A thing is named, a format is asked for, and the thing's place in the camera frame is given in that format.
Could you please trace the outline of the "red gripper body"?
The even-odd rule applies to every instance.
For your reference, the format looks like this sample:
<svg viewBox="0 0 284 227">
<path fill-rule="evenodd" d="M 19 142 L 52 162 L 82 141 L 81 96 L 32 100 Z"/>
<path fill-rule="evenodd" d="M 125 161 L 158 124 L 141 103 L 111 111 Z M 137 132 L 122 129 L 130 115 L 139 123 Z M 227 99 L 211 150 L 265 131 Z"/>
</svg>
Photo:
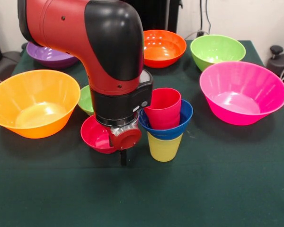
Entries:
<svg viewBox="0 0 284 227">
<path fill-rule="evenodd" d="M 108 133 L 110 144 L 117 150 L 124 150 L 135 146 L 142 136 L 137 119 L 122 127 L 111 127 Z"/>
</svg>

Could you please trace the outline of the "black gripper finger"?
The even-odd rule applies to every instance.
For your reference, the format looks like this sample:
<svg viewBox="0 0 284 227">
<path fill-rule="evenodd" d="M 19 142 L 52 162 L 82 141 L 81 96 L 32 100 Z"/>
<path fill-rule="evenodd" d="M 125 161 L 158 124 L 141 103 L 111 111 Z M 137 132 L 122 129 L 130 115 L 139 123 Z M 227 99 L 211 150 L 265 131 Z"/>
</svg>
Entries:
<svg viewBox="0 0 284 227">
<path fill-rule="evenodd" d="M 127 149 L 120 150 L 119 154 L 121 166 L 127 166 Z"/>
</svg>

